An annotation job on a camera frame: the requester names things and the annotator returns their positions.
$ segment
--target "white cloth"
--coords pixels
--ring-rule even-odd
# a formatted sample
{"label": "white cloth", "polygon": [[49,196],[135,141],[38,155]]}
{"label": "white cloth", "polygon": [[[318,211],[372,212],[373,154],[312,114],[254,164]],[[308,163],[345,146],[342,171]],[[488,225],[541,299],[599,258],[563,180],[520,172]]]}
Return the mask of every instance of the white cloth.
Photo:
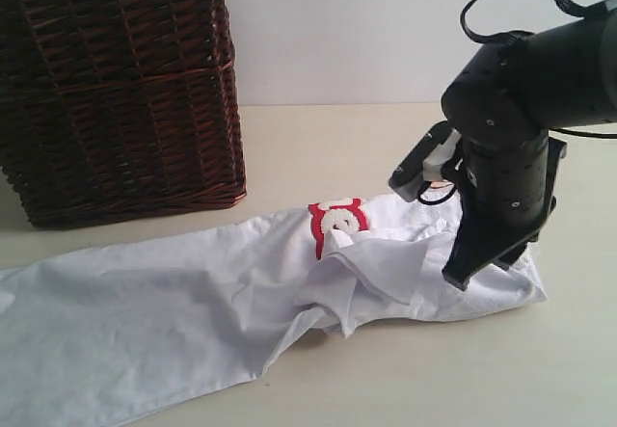
{"label": "white cloth", "polygon": [[459,217],[456,198],[340,200],[0,271],[0,425],[120,426],[260,377],[311,328],[546,299],[528,254],[447,284]]}

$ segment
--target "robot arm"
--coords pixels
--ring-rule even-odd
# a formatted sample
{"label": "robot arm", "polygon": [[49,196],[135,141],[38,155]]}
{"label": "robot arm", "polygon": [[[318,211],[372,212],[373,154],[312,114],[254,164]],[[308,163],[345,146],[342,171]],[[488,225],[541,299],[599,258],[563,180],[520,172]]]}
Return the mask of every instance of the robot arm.
{"label": "robot arm", "polygon": [[554,209],[566,145],[549,132],[617,121],[617,0],[581,7],[555,0],[580,20],[539,34],[479,36],[482,47],[442,97],[436,124],[394,171],[389,186],[404,200],[432,181],[460,194],[463,218],[443,277],[465,290],[490,263],[516,262]]}

